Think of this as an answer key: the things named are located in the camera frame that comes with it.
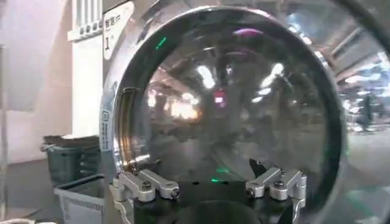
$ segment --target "green light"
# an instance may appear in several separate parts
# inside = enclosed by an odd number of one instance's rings
[[[229,173],[229,170],[227,170],[226,168],[217,168],[217,172],[218,173]]]
[[[165,41],[166,41],[166,37],[164,37],[164,38],[159,42],[159,44],[156,46],[156,50],[157,50],[158,48],[160,48],[160,47],[164,44]]]
[[[211,179],[211,182],[214,182],[214,183],[221,182],[221,181],[222,181],[222,180],[215,179],[215,178]]]

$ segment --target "label sticker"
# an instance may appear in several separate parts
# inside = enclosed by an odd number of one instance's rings
[[[103,16],[103,56],[109,60],[128,20],[133,15],[134,3],[129,1],[111,9]]]
[[[101,150],[104,151],[109,151],[111,150],[110,144],[108,142],[108,137],[111,134],[111,128],[109,127],[109,119],[110,119],[110,112],[108,111],[103,111],[102,112],[102,124],[101,124]]]

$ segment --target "white wall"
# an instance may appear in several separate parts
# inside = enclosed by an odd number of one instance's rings
[[[43,135],[71,133],[71,4],[7,0],[3,22],[8,160],[44,158]]]
[[[21,163],[42,159],[40,152],[42,138],[36,135],[36,126],[32,122],[34,113],[26,111],[7,111],[8,162]]]
[[[65,0],[6,0],[2,41],[7,48],[8,108],[32,111],[59,29]]]
[[[72,135],[99,134],[102,60],[102,35],[73,43]]]

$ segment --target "clamp bolt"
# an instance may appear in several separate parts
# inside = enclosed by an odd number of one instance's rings
[[[255,198],[255,192],[254,192],[252,189],[246,190],[246,195],[247,195],[249,198]]]
[[[178,199],[180,197],[180,192],[177,188],[173,189],[172,192],[171,192],[171,197],[173,199]]]
[[[149,182],[149,181],[144,181],[144,182],[142,182],[142,187],[141,187],[141,189],[142,189],[143,191],[147,191],[147,190],[152,189],[152,184],[151,184],[151,182]]]
[[[274,182],[275,187],[283,187],[285,184],[282,180],[277,180]]]

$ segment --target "gray plastic basket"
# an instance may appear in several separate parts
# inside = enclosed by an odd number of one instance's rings
[[[101,224],[104,215],[104,176],[94,175],[58,186],[65,224]]]

